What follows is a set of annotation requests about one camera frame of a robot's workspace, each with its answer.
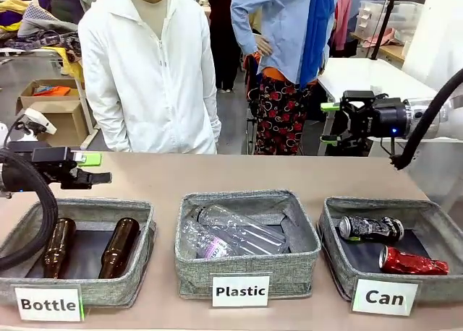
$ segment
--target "robotic arm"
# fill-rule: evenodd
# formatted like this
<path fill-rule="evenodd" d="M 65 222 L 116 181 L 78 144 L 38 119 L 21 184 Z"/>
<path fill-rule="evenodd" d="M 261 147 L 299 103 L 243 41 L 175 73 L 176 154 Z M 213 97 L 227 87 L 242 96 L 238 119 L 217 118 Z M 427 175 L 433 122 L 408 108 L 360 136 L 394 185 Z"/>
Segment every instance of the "robotic arm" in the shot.
<path fill-rule="evenodd" d="M 24 116 L 28 121 L 21 121 Z M 8 142 L 13 129 L 23 131 L 26 140 Z M 55 131 L 41 113 L 27 109 L 4 138 L 4 148 L 0 149 L 0 197 L 11 198 L 15 192 L 36 192 L 42 204 L 43 219 L 39 231 L 28 244 L 0 258 L 0 271 L 38 253 L 53 233 L 58 205 L 48 186 L 50 183 L 61 183 L 62 189 L 91 189 L 94 184 L 111 183 L 110 173 L 90 173 L 78 168 L 83 159 L 81 154 L 73 153 L 68 147 L 50 147 L 35 138 L 39 133 L 54 134 Z"/>
<path fill-rule="evenodd" d="M 346 91 L 339 110 L 348 117 L 347 128 L 339 136 L 323 136 L 322 141 L 341 147 L 366 146 L 368 137 L 391 138 L 391 163 L 399 170 L 407 167 L 422 139 L 448 137 L 463 139 L 463 107 L 447 101 L 463 83 L 463 69 L 439 90 L 434 99 L 389 98 L 371 91 Z M 395 139 L 406 139 L 401 155 L 395 154 Z"/>

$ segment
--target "red can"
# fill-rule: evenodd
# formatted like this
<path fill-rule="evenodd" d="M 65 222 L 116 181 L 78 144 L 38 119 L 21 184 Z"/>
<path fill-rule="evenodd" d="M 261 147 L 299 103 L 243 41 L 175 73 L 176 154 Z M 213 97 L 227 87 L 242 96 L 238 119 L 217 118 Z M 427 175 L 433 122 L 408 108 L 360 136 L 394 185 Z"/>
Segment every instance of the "red can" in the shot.
<path fill-rule="evenodd" d="M 379 267 L 385 273 L 399 275 L 448 275 L 449 265 L 444 261 L 400 252 L 384 246 L 379 255 Z"/>

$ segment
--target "white zip-up jacket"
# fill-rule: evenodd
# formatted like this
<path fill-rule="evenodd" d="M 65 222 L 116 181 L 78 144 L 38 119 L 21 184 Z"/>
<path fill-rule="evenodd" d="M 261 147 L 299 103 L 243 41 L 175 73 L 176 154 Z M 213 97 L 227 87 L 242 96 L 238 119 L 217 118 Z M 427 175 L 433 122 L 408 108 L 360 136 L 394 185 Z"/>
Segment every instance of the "white zip-up jacket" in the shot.
<path fill-rule="evenodd" d="M 199 4 L 169 0 L 159 40 L 131 0 L 97 0 L 79 37 L 88 102 L 110 149 L 216 153 L 221 122 Z"/>

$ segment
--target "blue scarf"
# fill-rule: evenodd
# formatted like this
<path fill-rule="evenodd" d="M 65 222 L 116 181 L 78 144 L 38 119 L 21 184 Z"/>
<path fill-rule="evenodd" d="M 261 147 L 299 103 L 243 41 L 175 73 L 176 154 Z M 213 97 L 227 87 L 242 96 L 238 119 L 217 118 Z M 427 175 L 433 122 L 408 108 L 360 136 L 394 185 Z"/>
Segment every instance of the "blue scarf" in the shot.
<path fill-rule="evenodd" d="M 304 53 L 300 89 L 312 82 L 323 63 L 323 50 L 326 44 L 328 21 L 334 13 L 334 0 L 310 0 L 307 33 L 305 35 Z"/>

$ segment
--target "gray fabric bin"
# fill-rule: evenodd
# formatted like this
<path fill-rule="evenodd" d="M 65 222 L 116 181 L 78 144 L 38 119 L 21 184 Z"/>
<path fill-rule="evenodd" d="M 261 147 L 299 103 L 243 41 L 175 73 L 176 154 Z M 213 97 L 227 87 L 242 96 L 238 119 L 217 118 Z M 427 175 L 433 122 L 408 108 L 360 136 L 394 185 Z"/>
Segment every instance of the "gray fabric bin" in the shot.
<path fill-rule="evenodd" d="M 345 215 L 381 219 L 384 216 L 397 218 L 404 225 L 406 236 L 394 245 L 407 251 L 403 241 L 409 234 L 406 246 L 410 254 L 439 259 L 449 264 L 449 275 L 392 275 L 381 273 L 378 257 L 371 257 L 369 250 L 360 252 L 355 244 L 349 246 L 336 232 L 339 221 Z M 420 289 L 417 302 L 447 303 L 463 301 L 463 233 L 454 221 L 435 203 L 419 200 L 356 199 L 331 197 L 325 200 L 318 223 L 320 238 L 331 264 L 331 271 L 340 293 L 346 299 L 354 295 L 358 278 L 385 280 L 389 282 L 417 282 Z M 372 270 L 362 270 L 371 258 Z"/>
<path fill-rule="evenodd" d="M 288 254 L 196 259 L 181 232 L 182 219 L 202 205 L 223 205 L 266 225 L 280 225 L 289 239 Z M 284 190 L 190 194 L 181 204 L 175 259 L 182 298 L 212 298 L 214 276 L 269 275 L 269 298 L 309 297 L 320 240 L 298 198 Z"/>
<path fill-rule="evenodd" d="M 44 279 L 29 278 L 39 270 L 43 251 L 38 252 L 28 261 L 0 272 L 0 303 L 16 304 L 13 285 L 80 285 L 82 303 L 84 307 L 131 307 L 135 302 L 140 286 L 145 276 L 146 267 L 153 251 L 156 236 L 156 224 L 153 222 L 154 209 L 148 202 L 122 201 L 119 199 L 58 199 L 59 217 L 71 218 L 76 222 L 77 232 L 90 234 L 91 238 L 105 238 L 97 240 L 98 249 L 82 260 L 73 257 L 71 251 L 71 265 L 78 266 L 77 276 L 91 274 L 91 279 Z M 97 279 L 101 268 L 101 255 L 116 223 L 121 218 L 134 218 L 140 224 L 140 233 L 129 258 L 127 269 L 123 276 L 116 279 Z M 42 207 L 38 202 L 26 213 L 16 228 L 7 236 L 0 248 L 0 257 L 12 253 L 23 247 L 37 233 L 41 225 Z"/>

